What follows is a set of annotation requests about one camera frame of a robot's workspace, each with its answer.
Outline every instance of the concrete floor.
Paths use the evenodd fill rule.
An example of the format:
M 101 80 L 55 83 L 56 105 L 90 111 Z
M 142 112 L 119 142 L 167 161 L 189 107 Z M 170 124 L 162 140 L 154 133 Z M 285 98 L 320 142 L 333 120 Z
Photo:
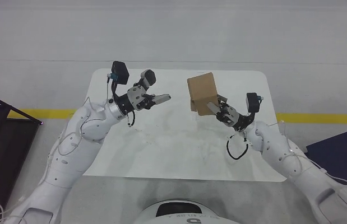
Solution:
M 78 108 L 92 73 L 113 60 L 130 68 L 257 70 L 277 113 L 347 114 L 347 1 L 0 1 L 0 99 L 18 108 Z M 40 127 L 10 204 L 35 187 L 64 123 Z M 346 131 L 286 125 L 300 147 Z M 172 197 L 241 223 L 315 223 L 289 183 L 96 177 L 75 185 L 63 223 L 132 223 L 150 203 Z

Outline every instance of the black panel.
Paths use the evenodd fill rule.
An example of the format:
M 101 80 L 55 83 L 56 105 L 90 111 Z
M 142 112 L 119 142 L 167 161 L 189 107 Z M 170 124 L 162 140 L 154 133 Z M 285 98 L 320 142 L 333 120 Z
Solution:
M 202 210 L 199 206 L 188 202 L 168 202 L 160 205 L 157 209 L 156 217 L 179 213 L 202 214 Z
M 0 100 L 0 204 L 5 209 L 41 121 Z M 13 110 L 28 119 L 8 119 Z

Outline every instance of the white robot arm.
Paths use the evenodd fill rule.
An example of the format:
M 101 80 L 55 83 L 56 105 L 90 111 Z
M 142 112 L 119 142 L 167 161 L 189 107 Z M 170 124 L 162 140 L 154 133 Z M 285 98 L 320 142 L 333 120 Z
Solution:
M 151 70 L 142 72 L 139 82 L 127 94 L 117 96 L 117 84 L 125 85 L 128 77 L 126 65 L 114 62 L 112 74 L 108 74 L 107 79 L 107 84 L 112 79 L 113 97 L 102 104 L 86 101 L 75 112 L 48 155 L 47 167 L 40 183 L 13 210 L 5 224 L 25 221 L 30 224 L 59 224 L 67 194 L 95 160 L 110 128 L 134 110 L 150 109 L 170 99 L 167 94 L 155 96 L 146 93 L 156 81 Z
M 285 176 L 308 198 L 314 216 L 320 224 L 347 224 L 347 186 L 328 176 L 326 170 L 312 163 L 299 147 L 286 136 L 272 130 L 264 122 L 254 122 L 261 97 L 247 94 L 249 116 L 238 113 L 223 97 L 219 106 L 208 107 L 219 121 L 241 132 L 262 153 L 263 159 Z

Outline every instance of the white tabletop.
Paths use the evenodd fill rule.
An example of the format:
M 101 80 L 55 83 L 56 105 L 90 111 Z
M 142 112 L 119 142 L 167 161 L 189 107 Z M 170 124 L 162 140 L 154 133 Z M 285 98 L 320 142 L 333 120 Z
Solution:
M 117 94 L 140 79 L 144 69 L 129 69 L 126 86 L 118 86 Z M 247 113 L 246 93 L 264 97 L 256 120 L 276 123 L 274 107 L 265 75 L 257 71 L 195 71 L 153 69 L 157 82 L 148 94 L 170 94 L 172 99 L 150 110 L 136 112 L 132 128 L 123 120 L 108 133 L 96 160 L 86 176 L 122 176 L 136 178 L 284 181 L 259 152 L 248 150 L 240 160 L 232 160 L 225 148 L 234 133 L 214 116 L 198 116 L 191 112 L 187 78 L 212 72 L 218 94 L 241 114 Z M 87 96 L 91 102 L 106 99 L 106 80 L 110 69 L 98 69 L 92 75 Z M 241 137 L 234 137 L 230 151 L 240 155 L 245 148 Z

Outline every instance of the cardboard box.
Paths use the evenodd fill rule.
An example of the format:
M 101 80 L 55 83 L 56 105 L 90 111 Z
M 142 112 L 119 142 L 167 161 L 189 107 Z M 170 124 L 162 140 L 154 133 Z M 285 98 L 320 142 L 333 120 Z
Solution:
M 214 115 L 207 107 L 208 102 L 218 106 L 218 93 L 213 74 L 207 73 L 187 79 L 189 95 L 191 97 L 191 111 L 199 116 Z

